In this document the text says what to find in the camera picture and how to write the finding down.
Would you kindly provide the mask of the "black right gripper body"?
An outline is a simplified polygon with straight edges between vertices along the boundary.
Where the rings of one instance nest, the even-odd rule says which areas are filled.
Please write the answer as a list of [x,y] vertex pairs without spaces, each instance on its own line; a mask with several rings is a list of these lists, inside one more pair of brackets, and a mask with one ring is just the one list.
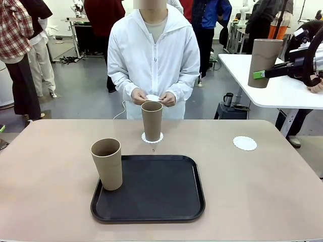
[[[290,78],[294,79],[302,79],[302,73],[303,73],[303,60],[304,57],[297,57],[297,58],[289,58],[288,61],[292,64],[292,67],[288,70],[288,76]],[[312,65],[313,67],[310,69],[310,77],[313,79],[316,77],[316,71],[315,71],[315,57],[312,59]]]

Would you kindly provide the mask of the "person's left hand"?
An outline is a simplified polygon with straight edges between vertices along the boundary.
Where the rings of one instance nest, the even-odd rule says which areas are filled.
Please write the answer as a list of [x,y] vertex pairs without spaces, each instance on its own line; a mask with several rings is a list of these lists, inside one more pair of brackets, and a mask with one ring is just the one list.
[[165,92],[159,97],[159,101],[166,107],[172,107],[176,105],[176,97],[171,92]]

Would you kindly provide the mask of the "person's right hand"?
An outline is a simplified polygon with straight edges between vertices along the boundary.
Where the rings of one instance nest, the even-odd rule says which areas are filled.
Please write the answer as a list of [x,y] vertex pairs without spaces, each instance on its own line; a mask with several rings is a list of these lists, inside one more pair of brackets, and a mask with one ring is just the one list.
[[133,103],[136,105],[142,105],[143,103],[145,103],[148,100],[145,92],[140,88],[135,88],[132,91],[131,98],[132,98]]

